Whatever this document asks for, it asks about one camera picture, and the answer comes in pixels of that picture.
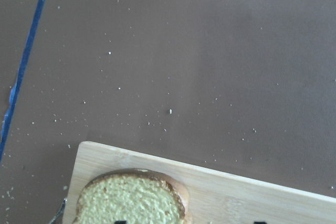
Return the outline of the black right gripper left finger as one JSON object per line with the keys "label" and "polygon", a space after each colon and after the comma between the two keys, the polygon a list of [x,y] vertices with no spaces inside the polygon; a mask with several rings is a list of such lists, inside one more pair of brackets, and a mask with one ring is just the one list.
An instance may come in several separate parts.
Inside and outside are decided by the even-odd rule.
{"label": "black right gripper left finger", "polygon": [[127,224],[127,221],[126,220],[118,220],[117,224]]}

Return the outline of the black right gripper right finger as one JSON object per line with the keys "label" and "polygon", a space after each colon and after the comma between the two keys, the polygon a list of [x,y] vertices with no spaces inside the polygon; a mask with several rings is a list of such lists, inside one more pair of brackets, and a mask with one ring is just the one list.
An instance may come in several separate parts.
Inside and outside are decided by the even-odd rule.
{"label": "black right gripper right finger", "polygon": [[253,224],[267,224],[266,221],[254,221]]}

